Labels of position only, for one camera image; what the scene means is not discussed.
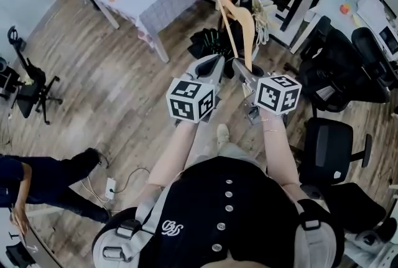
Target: wooden hanger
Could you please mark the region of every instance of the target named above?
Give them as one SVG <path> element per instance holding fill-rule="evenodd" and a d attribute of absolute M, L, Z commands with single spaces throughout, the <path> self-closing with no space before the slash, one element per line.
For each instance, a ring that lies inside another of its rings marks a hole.
<path fill-rule="evenodd" d="M 234 52 L 235 58 L 238 57 L 238 51 L 236 50 L 235 41 L 232 36 L 231 28 L 229 27 L 228 18 L 223 6 L 225 6 L 228 11 L 235 17 L 235 19 L 241 24 L 244 44 L 244 64 L 246 68 L 251 71 L 251 54 L 255 33 L 252 15 L 246 8 L 236 7 L 230 0 L 217 0 L 217 3 L 220 6 L 220 10 L 223 15 L 226 30 L 228 32 L 229 40 L 231 41 L 232 50 Z"/>

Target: beige pants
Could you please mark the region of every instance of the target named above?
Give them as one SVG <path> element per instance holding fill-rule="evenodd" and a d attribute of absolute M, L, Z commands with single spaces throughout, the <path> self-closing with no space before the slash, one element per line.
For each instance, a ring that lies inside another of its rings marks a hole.
<path fill-rule="evenodd" d="M 243 151 L 240 147 L 238 147 L 236 144 L 233 143 L 225 143 L 224 145 L 221 146 L 221 149 L 218 151 L 218 154 L 216 156 L 224 156 L 224 157 L 230 157 L 232 159 L 237 159 L 237 160 L 243 160 L 249 163 L 252 163 L 256 166 L 259 166 L 259 163 L 253 159 L 252 157 L 248 156 L 245 151 Z M 207 155 L 199 155 L 197 159 L 192 163 L 192 165 L 195 165 L 200 162 L 204 162 L 206 160 L 210 160 L 214 158 L 215 156 L 207 156 Z"/>

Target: computer screen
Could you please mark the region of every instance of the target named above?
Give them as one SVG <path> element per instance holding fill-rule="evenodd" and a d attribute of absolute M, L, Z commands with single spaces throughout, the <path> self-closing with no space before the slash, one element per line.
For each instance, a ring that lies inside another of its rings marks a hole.
<path fill-rule="evenodd" d="M 384 40 L 392 54 L 398 52 L 398 41 L 396 40 L 388 26 L 380 31 L 380 37 L 382 38 L 382 40 Z"/>

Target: white cube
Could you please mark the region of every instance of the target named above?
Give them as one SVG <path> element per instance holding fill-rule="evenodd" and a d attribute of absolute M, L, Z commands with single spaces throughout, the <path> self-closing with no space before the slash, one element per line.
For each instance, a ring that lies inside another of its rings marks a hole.
<path fill-rule="evenodd" d="M 172 118 L 198 123 L 215 107 L 215 87 L 174 78 L 166 98 Z"/>
<path fill-rule="evenodd" d="M 257 84 L 255 104 L 276 115 L 297 107 L 301 84 L 288 75 L 261 78 Z"/>

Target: power strip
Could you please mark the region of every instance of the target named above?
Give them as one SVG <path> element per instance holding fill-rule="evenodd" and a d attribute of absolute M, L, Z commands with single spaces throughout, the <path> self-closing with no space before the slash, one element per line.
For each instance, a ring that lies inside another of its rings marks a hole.
<path fill-rule="evenodd" d="M 113 178 L 108 177 L 108 180 L 106 181 L 105 196 L 110 200 L 113 200 L 115 190 L 116 190 L 116 181 Z"/>

